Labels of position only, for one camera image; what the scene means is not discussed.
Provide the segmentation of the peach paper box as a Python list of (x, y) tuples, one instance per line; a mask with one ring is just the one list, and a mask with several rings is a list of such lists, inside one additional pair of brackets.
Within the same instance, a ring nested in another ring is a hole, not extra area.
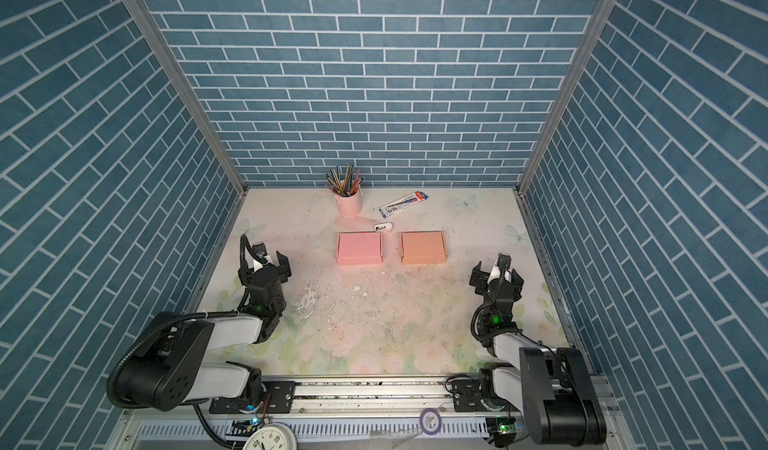
[(436, 265), (447, 260), (445, 239), (440, 231), (404, 232), (400, 239), (403, 265)]

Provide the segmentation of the pink paper box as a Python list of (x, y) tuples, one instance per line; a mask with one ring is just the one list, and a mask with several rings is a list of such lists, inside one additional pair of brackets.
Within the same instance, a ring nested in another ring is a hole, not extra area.
[(340, 233), (337, 239), (336, 260), (340, 266), (381, 264), (382, 235), (376, 232)]

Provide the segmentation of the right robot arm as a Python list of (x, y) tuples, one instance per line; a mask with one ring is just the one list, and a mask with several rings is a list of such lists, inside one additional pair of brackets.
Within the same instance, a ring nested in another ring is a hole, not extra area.
[(470, 320), (470, 333), (497, 359), (481, 371), (481, 398), (518, 410), (537, 444), (605, 443), (607, 424), (581, 352), (536, 341), (514, 320), (524, 279), (512, 268), (511, 257), (499, 254), (489, 272), (476, 265), (469, 285), (483, 298)]

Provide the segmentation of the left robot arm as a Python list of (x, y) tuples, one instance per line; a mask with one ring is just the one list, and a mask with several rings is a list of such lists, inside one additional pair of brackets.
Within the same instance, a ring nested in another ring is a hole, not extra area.
[(244, 294), (231, 311), (158, 314), (110, 373), (106, 393), (122, 409), (170, 411), (204, 400), (224, 401), (236, 412), (255, 411), (265, 400), (261, 371), (206, 355), (268, 340), (286, 309), (282, 285), (291, 276), (288, 257), (273, 261), (262, 244), (240, 251)]

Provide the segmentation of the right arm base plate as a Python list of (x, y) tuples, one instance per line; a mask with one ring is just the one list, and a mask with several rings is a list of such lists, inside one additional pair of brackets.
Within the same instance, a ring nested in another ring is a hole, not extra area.
[(496, 395), (491, 384), (470, 375), (453, 375), (443, 382), (453, 409), (459, 413), (521, 413), (522, 408)]

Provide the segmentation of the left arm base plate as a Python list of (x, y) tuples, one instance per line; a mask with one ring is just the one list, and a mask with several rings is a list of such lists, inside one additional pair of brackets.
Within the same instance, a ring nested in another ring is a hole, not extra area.
[(296, 390), (295, 381), (266, 381), (241, 396), (215, 398), (209, 407), (213, 415), (270, 415), (289, 414)]

